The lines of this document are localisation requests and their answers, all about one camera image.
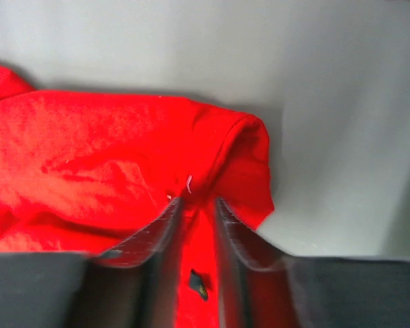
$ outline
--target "gray surface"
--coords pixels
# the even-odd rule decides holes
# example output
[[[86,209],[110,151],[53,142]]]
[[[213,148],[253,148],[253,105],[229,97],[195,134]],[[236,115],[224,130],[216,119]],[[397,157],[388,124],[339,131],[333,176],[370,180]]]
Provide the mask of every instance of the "gray surface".
[[[410,262],[293,259],[302,328],[410,328]]]
[[[0,61],[42,87],[256,113],[272,140],[264,236],[410,254],[410,1],[0,1]]]
[[[64,328],[84,266],[79,254],[1,254],[0,328]]]

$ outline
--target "red garment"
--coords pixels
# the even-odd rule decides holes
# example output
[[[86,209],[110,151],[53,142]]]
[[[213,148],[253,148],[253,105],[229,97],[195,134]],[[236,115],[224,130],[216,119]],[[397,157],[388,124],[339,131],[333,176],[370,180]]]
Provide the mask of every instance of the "red garment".
[[[253,115],[180,97],[34,91],[0,67],[0,250],[96,254],[181,195],[177,328],[218,327],[214,200],[256,228],[273,210],[268,162]],[[208,302],[189,289],[191,269]]]

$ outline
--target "red cloth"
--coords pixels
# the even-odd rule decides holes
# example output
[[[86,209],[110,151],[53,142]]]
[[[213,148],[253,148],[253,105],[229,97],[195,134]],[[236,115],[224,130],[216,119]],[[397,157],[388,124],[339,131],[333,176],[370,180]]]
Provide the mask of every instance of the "red cloth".
[[[34,91],[0,67],[0,250],[98,253],[181,195],[177,328],[218,327],[214,200],[256,228],[273,210],[268,162],[253,115],[180,97]],[[208,302],[189,289],[191,269]]]

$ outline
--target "small white mark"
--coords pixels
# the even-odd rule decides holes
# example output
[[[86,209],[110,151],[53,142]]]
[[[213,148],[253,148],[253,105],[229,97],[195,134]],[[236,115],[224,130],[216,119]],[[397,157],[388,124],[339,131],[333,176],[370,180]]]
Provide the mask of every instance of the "small white mark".
[[[191,182],[192,178],[193,177],[191,175],[187,178],[187,190],[189,191],[189,193],[191,193],[190,182]]]

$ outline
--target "dark red object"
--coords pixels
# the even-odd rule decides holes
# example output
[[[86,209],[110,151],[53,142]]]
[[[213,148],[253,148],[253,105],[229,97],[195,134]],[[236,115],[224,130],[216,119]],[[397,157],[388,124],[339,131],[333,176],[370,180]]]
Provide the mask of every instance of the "dark red object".
[[[0,251],[99,254],[182,196],[177,328],[218,327],[215,198],[257,228],[273,210],[268,162],[253,115],[180,97],[34,91],[0,66]],[[188,286],[191,269],[207,302]]]

